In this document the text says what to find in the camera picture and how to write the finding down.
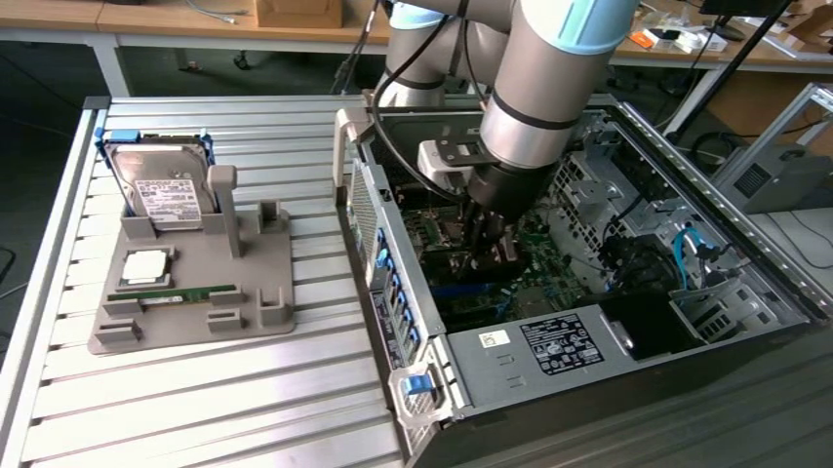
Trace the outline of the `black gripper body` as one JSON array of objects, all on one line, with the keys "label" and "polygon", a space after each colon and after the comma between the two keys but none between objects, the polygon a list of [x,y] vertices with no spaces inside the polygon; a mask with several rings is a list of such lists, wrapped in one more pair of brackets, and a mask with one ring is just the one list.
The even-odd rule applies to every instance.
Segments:
[{"label": "black gripper body", "polygon": [[507,224],[515,224],[531,210],[553,173],[553,165],[521,169],[507,164],[480,165],[474,168],[467,194],[488,212],[499,215]]}]

